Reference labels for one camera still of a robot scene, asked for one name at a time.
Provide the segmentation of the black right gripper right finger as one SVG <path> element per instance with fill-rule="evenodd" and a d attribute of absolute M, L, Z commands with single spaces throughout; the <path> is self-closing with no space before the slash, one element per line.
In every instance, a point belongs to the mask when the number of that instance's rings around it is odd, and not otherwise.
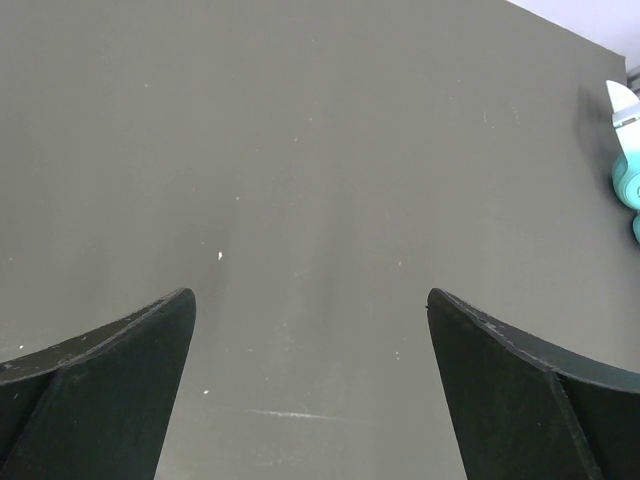
<path fill-rule="evenodd" d="M 469 479 L 636 479 L 639 376 L 434 288 L 427 319 Z"/>

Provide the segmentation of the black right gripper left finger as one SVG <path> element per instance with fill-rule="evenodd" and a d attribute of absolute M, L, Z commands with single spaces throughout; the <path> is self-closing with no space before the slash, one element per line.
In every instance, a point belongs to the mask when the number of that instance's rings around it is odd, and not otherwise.
<path fill-rule="evenodd" d="M 2 478 L 154 478 L 195 320 L 179 289 L 2 363 Z"/>

